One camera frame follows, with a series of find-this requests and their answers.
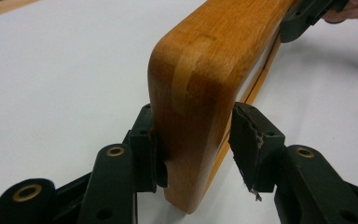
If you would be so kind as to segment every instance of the white surface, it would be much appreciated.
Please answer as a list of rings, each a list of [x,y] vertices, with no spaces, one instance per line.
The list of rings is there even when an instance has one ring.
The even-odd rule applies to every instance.
[[[148,103],[152,48],[202,1],[45,0],[0,16],[0,195],[24,179],[60,187],[121,142]],[[320,150],[358,185],[358,21],[323,21],[281,46],[257,106],[287,145]],[[139,194],[140,223],[279,223],[256,203],[229,152],[186,216],[162,190]]]

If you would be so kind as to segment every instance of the hand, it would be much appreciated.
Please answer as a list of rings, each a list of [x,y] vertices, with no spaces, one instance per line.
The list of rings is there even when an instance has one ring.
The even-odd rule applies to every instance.
[[[340,12],[336,12],[334,9],[327,11],[323,18],[330,23],[339,23],[346,19],[358,19],[358,0],[350,0]]]

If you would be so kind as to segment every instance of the brass rivet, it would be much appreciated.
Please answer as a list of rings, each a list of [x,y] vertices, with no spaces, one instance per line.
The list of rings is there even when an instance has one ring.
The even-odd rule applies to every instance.
[[[124,148],[122,147],[112,147],[106,151],[106,155],[110,157],[120,156],[124,153]]]
[[[22,195],[23,192],[26,191],[27,189],[32,189],[33,191],[26,195]],[[17,203],[26,202],[36,197],[41,191],[42,191],[42,186],[38,184],[24,186],[13,194],[13,201]]]
[[[296,149],[296,153],[299,155],[299,156],[302,156],[302,157],[305,157],[305,158],[313,158],[315,157],[315,154],[307,149],[307,148],[298,148]]]

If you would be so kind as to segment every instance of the wooden edge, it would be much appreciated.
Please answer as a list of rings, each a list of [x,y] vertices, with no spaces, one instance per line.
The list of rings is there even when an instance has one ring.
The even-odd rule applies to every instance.
[[[272,66],[272,63],[275,59],[275,56],[278,52],[279,46],[281,45],[281,40],[278,34],[275,35],[274,40],[271,41],[271,45],[267,47],[269,53],[265,55],[265,58],[262,59],[262,66],[256,71],[255,76],[253,77],[251,83],[247,87],[246,91],[243,93],[240,102],[244,102],[248,105],[251,105],[255,101],[255,97],[259,93],[264,81],[266,80],[269,69]],[[223,162],[223,159],[227,155],[229,149],[229,129],[230,129],[231,118],[228,121],[224,138],[222,144],[220,145],[219,152],[217,153],[216,160],[214,161],[213,169],[209,175],[208,182],[204,191],[204,194],[211,186],[214,177],[216,176],[217,171],[219,170],[220,165]]]
[[[10,10],[29,5],[37,0],[1,0],[0,14],[9,12]]]

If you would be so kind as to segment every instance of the wood grain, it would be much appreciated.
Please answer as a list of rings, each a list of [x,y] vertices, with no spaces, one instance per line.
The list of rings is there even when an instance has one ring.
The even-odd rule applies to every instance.
[[[210,0],[155,46],[150,101],[164,151],[169,202],[198,207],[241,84],[292,0]]]
[[[36,0],[1,0],[0,1],[0,14],[9,12],[18,7],[23,7],[28,4],[36,2]]]

